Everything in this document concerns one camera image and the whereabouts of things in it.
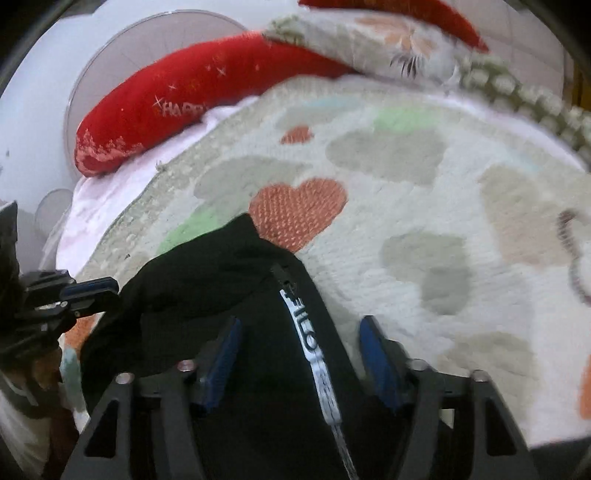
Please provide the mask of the small round white fan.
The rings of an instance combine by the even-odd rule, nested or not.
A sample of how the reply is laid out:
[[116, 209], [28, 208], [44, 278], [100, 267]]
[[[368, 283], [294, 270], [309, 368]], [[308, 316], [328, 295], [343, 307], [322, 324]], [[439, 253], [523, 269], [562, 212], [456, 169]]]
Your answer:
[[36, 232], [47, 239], [62, 216], [71, 206], [73, 192], [68, 189], [54, 189], [40, 201], [34, 215]]

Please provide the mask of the round pale headboard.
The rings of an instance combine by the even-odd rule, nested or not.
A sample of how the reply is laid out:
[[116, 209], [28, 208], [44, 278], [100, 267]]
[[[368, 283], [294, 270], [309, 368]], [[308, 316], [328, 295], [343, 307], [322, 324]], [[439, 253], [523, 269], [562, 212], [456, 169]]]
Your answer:
[[109, 39], [79, 73], [63, 122], [63, 150], [73, 176], [76, 131], [94, 106], [137, 71], [195, 43], [238, 35], [246, 27], [205, 10], [175, 10], [142, 18]]

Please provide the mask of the white pink bed sheet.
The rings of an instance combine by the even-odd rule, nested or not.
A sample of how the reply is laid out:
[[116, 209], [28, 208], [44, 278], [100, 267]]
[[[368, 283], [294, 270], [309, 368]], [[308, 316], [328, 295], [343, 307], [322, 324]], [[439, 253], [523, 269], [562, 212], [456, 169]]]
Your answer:
[[199, 142], [221, 121], [256, 102], [256, 96], [238, 104], [215, 107], [201, 121], [162, 144], [133, 158], [115, 172], [82, 178], [76, 184], [70, 205], [52, 228], [40, 261], [41, 270], [81, 272], [116, 218], [145, 190], [168, 162]]

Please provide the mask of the floral grey pillow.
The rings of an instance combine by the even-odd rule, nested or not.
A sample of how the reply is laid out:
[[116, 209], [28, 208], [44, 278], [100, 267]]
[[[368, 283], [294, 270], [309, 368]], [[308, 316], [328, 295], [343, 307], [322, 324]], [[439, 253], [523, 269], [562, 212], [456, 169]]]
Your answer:
[[273, 20], [266, 38], [293, 44], [383, 80], [452, 86], [468, 47], [413, 17], [367, 10], [308, 10]]

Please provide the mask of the heart pattern quilt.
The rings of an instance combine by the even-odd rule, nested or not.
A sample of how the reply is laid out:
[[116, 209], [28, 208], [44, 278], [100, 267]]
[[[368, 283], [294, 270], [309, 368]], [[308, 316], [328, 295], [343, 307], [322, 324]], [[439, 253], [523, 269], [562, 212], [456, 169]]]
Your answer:
[[363, 315], [434, 367], [488, 371], [533, 445], [590, 432], [590, 176], [452, 96], [301, 77], [158, 171], [81, 272], [127, 282], [247, 213], [304, 262], [349, 356]]

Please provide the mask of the long red bolster pillow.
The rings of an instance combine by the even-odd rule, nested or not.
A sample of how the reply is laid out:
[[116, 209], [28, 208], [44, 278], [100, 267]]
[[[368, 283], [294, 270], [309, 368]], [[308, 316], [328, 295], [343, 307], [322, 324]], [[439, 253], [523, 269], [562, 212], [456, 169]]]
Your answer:
[[291, 77], [349, 73], [342, 63], [259, 32], [196, 43], [139, 70], [100, 100], [77, 128], [74, 163], [85, 177], [111, 173], [215, 107]]

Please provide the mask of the olive white spotted pillow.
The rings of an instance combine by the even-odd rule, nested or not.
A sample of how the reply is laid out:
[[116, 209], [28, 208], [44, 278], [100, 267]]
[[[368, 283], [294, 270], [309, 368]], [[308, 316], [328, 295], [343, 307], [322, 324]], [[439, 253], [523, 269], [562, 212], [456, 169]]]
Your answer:
[[551, 90], [525, 84], [498, 57], [473, 53], [459, 61], [460, 86], [494, 108], [522, 116], [565, 143], [590, 167], [590, 112]]

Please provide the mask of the black pants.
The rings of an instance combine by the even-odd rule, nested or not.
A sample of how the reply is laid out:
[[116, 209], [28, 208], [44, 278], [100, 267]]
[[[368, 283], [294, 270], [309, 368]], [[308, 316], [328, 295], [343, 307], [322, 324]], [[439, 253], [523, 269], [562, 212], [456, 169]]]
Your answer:
[[356, 473], [387, 478], [398, 446], [393, 412], [363, 389], [304, 264], [261, 239], [247, 215], [154, 258], [126, 283], [119, 307], [101, 318], [81, 350], [87, 406], [98, 404], [119, 373], [165, 371], [238, 318], [242, 341], [221, 403], [190, 409], [206, 477], [345, 478], [274, 267], [294, 283], [311, 317]]

